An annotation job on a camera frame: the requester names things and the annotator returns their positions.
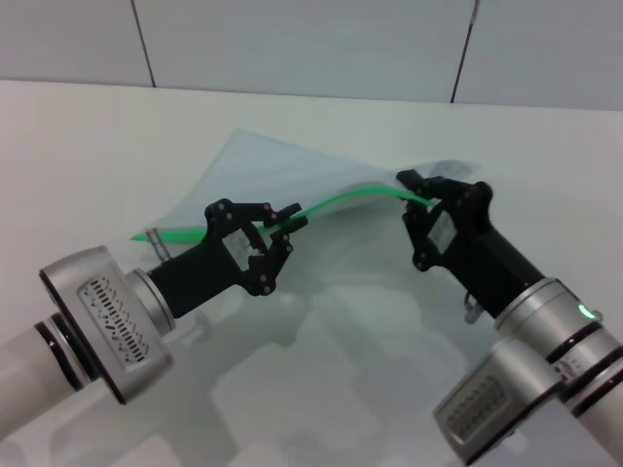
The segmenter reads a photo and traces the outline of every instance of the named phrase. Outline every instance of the white table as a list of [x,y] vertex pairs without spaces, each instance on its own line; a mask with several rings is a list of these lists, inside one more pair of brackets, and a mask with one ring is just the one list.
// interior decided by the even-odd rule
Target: white table
[[[1,82],[0,340],[53,312],[37,277],[51,261],[107,244],[145,266],[146,246],[125,239],[238,127],[386,168],[478,162],[499,230],[623,338],[621,114]],[[360,251],[389,261],[365,236],[340,241],[320,256],[346,245],[358,267]],[[460,287],[403,259],[395,277],[311,305],[224,294],[180,323],[177,366],[156,388],[122,408],[92,384],[0,444],[0,465],[458,465],[430,410],[494,336],[487,319],[462,324]],[[447,315],[426,314],[436,306]],[[571,459],[612,465],[554,404],[482,465]]]

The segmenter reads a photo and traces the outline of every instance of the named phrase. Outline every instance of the green led light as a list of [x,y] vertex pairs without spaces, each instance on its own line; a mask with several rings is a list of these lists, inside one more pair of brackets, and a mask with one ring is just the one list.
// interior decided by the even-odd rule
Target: green led light
[[580,304],[577,307],[580,309],[580,313],[582,313],[587,318],[589,318],[589,319],[596,319],[597,318],[597,316],[595,316],[593,313],[591,313],[590,309],[588,309],[585,305]]

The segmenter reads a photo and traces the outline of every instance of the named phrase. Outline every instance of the ventilation grille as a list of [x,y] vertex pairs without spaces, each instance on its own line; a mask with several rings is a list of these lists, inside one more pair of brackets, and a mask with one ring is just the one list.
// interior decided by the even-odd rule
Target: ventilation grille
[[457,405],[446,421],[456,436],[467,441],[504,406],[506,399],[501,384],[493,377],[486,377]]
[[143,335],[137,331],[124,302],[110,285],[110,279],[104,275],[97,277],[85,285],[79,295],[122,365],[145,360],[149,344],[143,341]]

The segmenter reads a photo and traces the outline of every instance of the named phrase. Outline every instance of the white wall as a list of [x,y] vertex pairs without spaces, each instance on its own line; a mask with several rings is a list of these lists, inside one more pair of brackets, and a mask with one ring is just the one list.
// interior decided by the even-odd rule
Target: white wall
[[0,79],[151,86],[129,0],[0,0]]
[[482,0],[456,102],[623,110],[623,1]]
[[166,88],[449,102],[473,0],[137,0]]

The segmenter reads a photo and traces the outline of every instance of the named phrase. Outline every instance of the small metal pin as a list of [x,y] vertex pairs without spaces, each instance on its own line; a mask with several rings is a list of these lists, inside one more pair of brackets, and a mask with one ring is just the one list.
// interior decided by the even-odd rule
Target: small metal pin
[[170,260],[171,254],[166,249],[166,245],[163,242],[163,239],[160,237],[158,229],[150,229],[149,231],[145,232],[145,234],[147,235],[147,241],[150,245],[152,245],[152,248],[154,248],[154,252],[156,253],[156,256],[161,261],[161,263]]

